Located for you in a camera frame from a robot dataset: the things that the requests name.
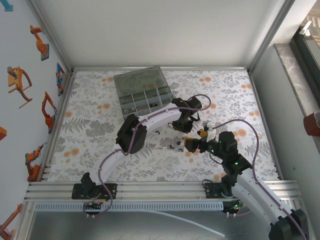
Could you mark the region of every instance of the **black bracket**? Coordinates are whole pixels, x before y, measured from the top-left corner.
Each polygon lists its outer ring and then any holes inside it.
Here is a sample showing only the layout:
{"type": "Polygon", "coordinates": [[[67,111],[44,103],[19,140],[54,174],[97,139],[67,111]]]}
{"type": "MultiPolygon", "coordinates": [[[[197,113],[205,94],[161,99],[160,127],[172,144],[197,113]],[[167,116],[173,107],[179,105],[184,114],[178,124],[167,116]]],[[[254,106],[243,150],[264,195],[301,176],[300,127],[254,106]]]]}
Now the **black bracket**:
{"type": "MultiPolygon", "coordinates": [[[[105,183],[106,187],[110,190],[111,194],[112,194],[112,198],[116,199],[116,195],[117,195],[117,184],[115,183],[105,183]]],[[[86,194],[85,189],[83,188],[81,183],[76,183],[75,185],[73,185],[73,190],[72,190],[72,196],[71,198],[74,200],[83,200],[83,199],[93,199],[96,198],[99,193],[101,193],[99,200],[109,200],[110,196],[107,192],[107,190],[102,186],[102,185],[98,185],[96,186],[97,191],[96,194],[91,195],[90,197],[86,194]]]]}
{"type": "Polygon", "coordinates": [[[203,185],[205,187],[206,199],[235,199],[234,196],[224,194],[224,185],[221,182],[206,182],[203,185]]]}

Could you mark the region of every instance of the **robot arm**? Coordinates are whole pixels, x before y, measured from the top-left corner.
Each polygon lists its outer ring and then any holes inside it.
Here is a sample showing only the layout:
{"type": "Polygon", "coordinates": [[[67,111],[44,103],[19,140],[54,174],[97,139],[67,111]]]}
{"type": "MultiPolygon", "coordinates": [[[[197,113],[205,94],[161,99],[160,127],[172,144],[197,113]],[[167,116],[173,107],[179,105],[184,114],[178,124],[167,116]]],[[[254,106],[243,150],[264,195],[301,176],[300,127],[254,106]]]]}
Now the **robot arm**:
{"type": "MultiPolygon", "coordinates": [[[[100,176],[103,182],[107,181],[108,176],[114,171],[114,169],[123,164],[125,159],[129,156],[125,155],[124,153],[127,153],[129,150],[134,128],[137,126],[137,124],[144,121],[137,128],[130,154],[135,154],[144,146],[147,132],[179,120],[182,113],[178,109],[169,110],[175,107],[177,107],[177,105],[174,103],[169,103],[164,108],[153,113],[139,117],[136,117],[134,114],[132,114],[127,117],[117,133],[117,138],[115,140],[116,144],[111,150],[111,152],[115,153],[108,158],[101,168],[100,176]]],[[[91,180],[94,183],[99,184],[100,180],[98,178],[98,169],[95,168],[89,173],[91,180]]]]}
{"type": "MultiPolygon", "coordinates": [[[[117,133],[112,152],[102,161],[99,169],[83,175],[81,183],[87,196],[94,198],[95,196],[90,193],[99,193],[97,189],[99,187],[96,184],[104,183],[110,173],[122,164],[129,154],[135,154],[143,147],[148,130],[151,131],[172,122],[175,130],[189,133],[193,121],[196,121],[192,115],[198,110],[203,110],[200,109],[201,107],[196,97],[187,101],[175,98],[165,108],[153,113],[141,117],[136,117],[134,114],[128,116],[117,133]]],[[[213,131],[213,123],[210,122],[206,129],[213,131]]],[[[227,175],[221,179],[221,183],[216,183],[217,189],[224,196],[236,196],[249,206],[253,213],[265,223],[269,231],[269,239],[309,239],[306,214],[301,209],[297,211],[291,209],[263,181],[255,181],[253,166],[238,153],[238,143],[234,134],[224,131],[219,134],[219,141],[215,141],[214,135],[215,133],[207,134],[201,139],[186,137],[184,146],[189,152],[194,153],[199,149],[200,153],[209,152],[222,159],[221,165],[227,175]]]]}
{"type": "Polygon", "coordinates": [[[134,114],[129,115],[117,133],[111,155],[99,168],[83,175],[81,179],[83,189],[87,193],[92,193],[92,188],[101,182],[99,171],[101,180],[105,182],[112,171],[124,163],[129,154],[140,151],[145,144],[148,131],[172,123],[173,129],[189,133],[193,122],[198,121],[192,115],[198,110],[202,110],[201,107],[201,102],[195,96],[188,100],[174,98],[167,106],[155,112],[139,117],[134,114]]]}
{"type": "Polygon", "coordinates": [[[207,142],[207,137],[186,138],[184,145],[190,152],[200,149],[200,153],[209,152],[222,159],[221,165],[226,176],[221,179],[221,183],[214,183],[212,191],[219,191],[226,197],[235,196],[244,202],[265,224],[269,239],[309,239],[306,214],[301,209],[291,209],[262,180],[255,180],[253,166],[239,154],[238,143],[231,131],[220,133],[218,141],[212,139],[207,142]],[[292,218],[302,229],[305,238],[294,225],[292,218]]]}

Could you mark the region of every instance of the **clear plastic box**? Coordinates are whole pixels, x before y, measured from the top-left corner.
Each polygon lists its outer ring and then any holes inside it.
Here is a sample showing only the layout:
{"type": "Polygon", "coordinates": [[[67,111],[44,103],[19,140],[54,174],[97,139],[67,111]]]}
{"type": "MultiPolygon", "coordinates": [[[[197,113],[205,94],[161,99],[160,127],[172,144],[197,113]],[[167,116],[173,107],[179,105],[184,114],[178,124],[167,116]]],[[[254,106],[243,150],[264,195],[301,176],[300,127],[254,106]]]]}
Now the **clear plastic box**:
{"type": "Polygon", "coordinates": [[[115,75],[114,83],[124,119],[157,111],[174,98],[159,66],[115,75]]]}

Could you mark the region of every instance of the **window frame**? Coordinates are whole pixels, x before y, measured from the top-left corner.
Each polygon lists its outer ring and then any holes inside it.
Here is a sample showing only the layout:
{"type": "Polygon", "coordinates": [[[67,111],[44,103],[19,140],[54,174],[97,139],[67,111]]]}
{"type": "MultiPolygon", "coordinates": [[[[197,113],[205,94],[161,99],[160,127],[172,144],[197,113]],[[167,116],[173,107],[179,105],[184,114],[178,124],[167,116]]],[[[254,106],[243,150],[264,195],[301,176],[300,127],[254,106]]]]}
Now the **window frame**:
{"type": "Polygon", "coordinates": [[[300,34],[300,26],[290,41],[290,47],[320,106],[320,47],[312,35],[300,34]]]}

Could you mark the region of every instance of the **window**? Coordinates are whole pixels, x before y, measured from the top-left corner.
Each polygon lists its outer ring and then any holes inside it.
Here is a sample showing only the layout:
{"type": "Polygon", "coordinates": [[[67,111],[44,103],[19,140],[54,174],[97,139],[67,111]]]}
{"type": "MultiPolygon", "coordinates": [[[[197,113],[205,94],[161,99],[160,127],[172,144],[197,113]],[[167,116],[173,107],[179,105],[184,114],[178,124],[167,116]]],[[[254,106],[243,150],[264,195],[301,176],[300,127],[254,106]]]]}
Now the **window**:
{"type": "Polygon", "coordinates": [[[320,0],[314,4],[301,27],[294,34],[290,46],[312,93],[320,105],[320,0]],[[311,21],[304,34],[303,27],[311,21]]]}

